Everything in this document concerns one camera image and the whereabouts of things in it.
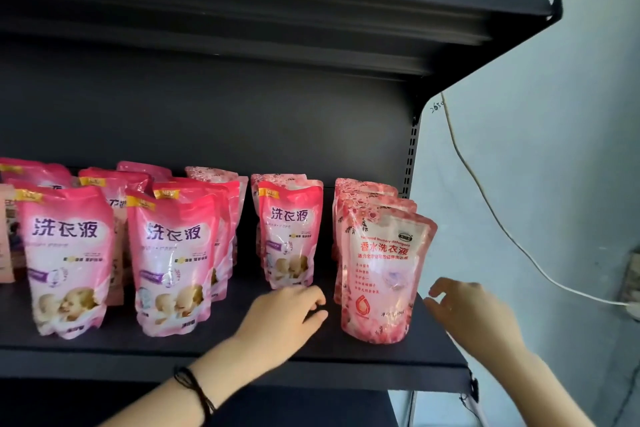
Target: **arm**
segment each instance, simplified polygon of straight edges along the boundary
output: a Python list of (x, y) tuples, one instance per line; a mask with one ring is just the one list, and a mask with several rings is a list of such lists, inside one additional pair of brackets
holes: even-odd
[[(258, 297), (236, 334), (190, 366), (204, 394), (219, 407), (233, 393), (288, 360), (327, 317), (318, 287), (287, 287)], [(197, 427), (204, 413), (196, 393), (174, 379), (114, 415), (102, 427)]]
[[(440, 303), (433, 298), (445, 294)], [(425, 305), (470, 355), (494, 375), (527, 427), (594, 427), (549, 367), (527, 350), (507, 304), (479, 284), (439, 278)]]

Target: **left hand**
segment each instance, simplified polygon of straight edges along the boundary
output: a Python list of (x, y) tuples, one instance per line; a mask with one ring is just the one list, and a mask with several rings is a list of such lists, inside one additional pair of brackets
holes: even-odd
[(318, 286), (291, 286), (259, 296), (246, 313), (232, 340), (247, 351), (259, 375), (272, 370), (302, 348), (328, 316), (311, 310), (326, 304)]

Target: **black bracelet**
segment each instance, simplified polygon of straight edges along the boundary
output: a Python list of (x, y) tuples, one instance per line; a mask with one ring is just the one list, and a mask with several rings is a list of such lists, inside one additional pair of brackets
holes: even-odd
[(196, 380), (195, 375), (186, 366), (175, 366), (173, 368), (173, 377), (175, 378), (175, 381), (180, 383), (183, 387), (196, 392), (196, 395), (198, 395), (198, 399), (200, 400), (200, 404), (204, 411), (203, 426), (206, 425), (213, 417), (213, 414), (216, 413), (216, 407), (213, 405), (213, 402), (209, 400), (206, 395), (204, 395), (204, 392), (202, 391), (200, 384)]

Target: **yellow new label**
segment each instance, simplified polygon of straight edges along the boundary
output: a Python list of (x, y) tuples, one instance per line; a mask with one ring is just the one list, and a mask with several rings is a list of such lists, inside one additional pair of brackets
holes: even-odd
[(2, 172), (15, 172), (16, 174), (22, 174), (22, 166), (21, 165), (0, 164), (0, 171), (2, 171)]
[(28, 189), (16, 189), (15, 190), (16, 201), (34, 201), (40, 203), (42, 201), (42, 193), (34, 192)]
[(178, 199), (180, 189), (154, 189), (154, 195), (157, 199)]
[(100, 186), (105, 187), (107, 185), (107, 180), (103, 177), (81, 177), (80, 184), (83, 186)]
[(276, 191), (275, 189), (268, 189), (266, 187), (261, 187), (258, 189), (258, 196), (268, 196), (274, 199), (280, 199), (280, 191)]
[(145, 208), (151, 211), (156, 210), (156, 204), (152, 203), (151, 201), (140, 199), (139, 197), (135, 196), (127, 196), (127, 208), (132, 207)]

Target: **red drop logo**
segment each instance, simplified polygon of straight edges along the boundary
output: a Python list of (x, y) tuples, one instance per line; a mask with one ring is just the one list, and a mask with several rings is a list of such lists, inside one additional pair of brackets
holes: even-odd
[(371, 306), (369, 305), (369, 301), (367, 301), (365, 296), (360, 296), (356, 300), (356, 310), (363, 316), (366, 316), (369, 312), (371, 312)]

